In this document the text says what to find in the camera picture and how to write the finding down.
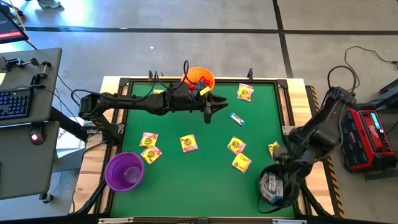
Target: shoe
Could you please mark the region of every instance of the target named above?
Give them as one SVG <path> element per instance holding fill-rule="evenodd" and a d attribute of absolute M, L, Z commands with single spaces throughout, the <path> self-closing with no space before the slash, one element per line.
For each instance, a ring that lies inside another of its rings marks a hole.
<path fill-rule="evenodd" d="M 55 0 L 38 0 L 37 2 L 41 8 L 51 7 L 55 9 L 56 7 L 61 6 L 61 3 Z"/>

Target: gray floor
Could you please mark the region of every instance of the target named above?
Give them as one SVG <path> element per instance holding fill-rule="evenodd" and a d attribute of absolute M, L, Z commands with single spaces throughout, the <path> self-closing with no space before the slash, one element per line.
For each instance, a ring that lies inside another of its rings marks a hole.
<path fill-rule="evenodd" d="M 25 24 L 113 28 L 211 28 L 276 29 L 272 0 L 120 0 L 62 1 L 63 8 L 42 10 L 36 1 L 13 1 L 25 14 Z M 279 0 L 284 29 L 290 30 L 398 30 L 396 0 Z M 161 34 L 29 32 L 38 48 L 63 49 L 60 76 L 72 89 L 98 91 L 104 75 L 147 75 L 163 71 L 181 75 L 183 60 L 191 66 L 209 68 L 219 77 L 286 77 L 277 34 Z M 344 64 L 344 51 L 352 45 L 374 49 L 388 60 L 398 60 L 397 35 L 286 35 L 295 78 L 317 89 L 318 98 L 327 90 L 328 71 Z M 0 45 L 0 52 L 27 50 L 26 43 Z M 377 96 L 384 85 L 398 77 L 397 69 L 373 54 L 353 49 L 348 61 L 357 71 L 361 86 L 358 102 Z M 351 75 L 336 70 L 333 85 L 349 88 Z M 58 83 L 62 100 L 76 114 L 68 90 Z M 383 117 L 388 129 L 397 116 Z M 394 146 L 398 128 L 389 135 Z M 393 222 L 398 207 L 398 178 L 365 182 L 361 175 L 347 173 L 333 155 L 343 206 L 348 218 Z M 54 174 L 52 186 L 58 181 Z M 76 172 L 64 172 L 54 190 L 57 200 L 44 205 L 37 196 L 0 201 L 0 220 L 64 215 L 69 211 Z"/>

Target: keyboard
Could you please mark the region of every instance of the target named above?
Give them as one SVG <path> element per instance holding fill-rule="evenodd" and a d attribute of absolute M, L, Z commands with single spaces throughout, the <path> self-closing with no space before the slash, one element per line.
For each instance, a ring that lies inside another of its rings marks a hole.
<path fill-rule="evenodd" d="M 0 90 L 0 121 L 29 117 L 32 87 Z"/>

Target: purple plastic cup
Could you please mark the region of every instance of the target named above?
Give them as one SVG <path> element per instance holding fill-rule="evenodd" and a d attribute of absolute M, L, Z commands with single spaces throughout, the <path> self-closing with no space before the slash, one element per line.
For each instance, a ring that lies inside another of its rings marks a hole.
<path fill-rule="evenodd" d="M 137 187 L 144 178 L 144 163 L 133 152 L 122 152 L 114 156 L 105 168 L 105 181 L 118 192 Z"/>

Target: green felt mat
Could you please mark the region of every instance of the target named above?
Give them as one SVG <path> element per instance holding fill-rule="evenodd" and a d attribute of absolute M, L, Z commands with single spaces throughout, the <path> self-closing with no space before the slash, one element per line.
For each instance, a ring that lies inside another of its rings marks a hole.
<path fill-rule="evenodd" d="M 199 111 L 156 116 L 129 111 L 123 151 L 140 154 L 143 132 L 157 133 L 156 146 L 163 152 L 154 163 L 145 161 L 142 184 L 114 195 L 112 217 L 293 217 L 292 207 L 271 214 L 257 210 L 257 178 L 273 163 L 267 145 L 282 142 L 274 86 L 255 84 L 252 102 L 236 98 L 238 83 L 218 83 L 213 93 L 227 97 L 229 106 L 205 124 Z M 133 93 L 145 95 L 151 84 L 135 83 Z M 235 112 L 246 121 L 240 127 L 228 115 Z M 180 137 L 194 134 L 196 151 L 183 153 Z M 243 154 L 252 160 L 242 174 L 232 166 L 235 154 L 226 148 L 233 136 L 247 146 Z M 262 210 L 273 207 L 261 202 Z"/>

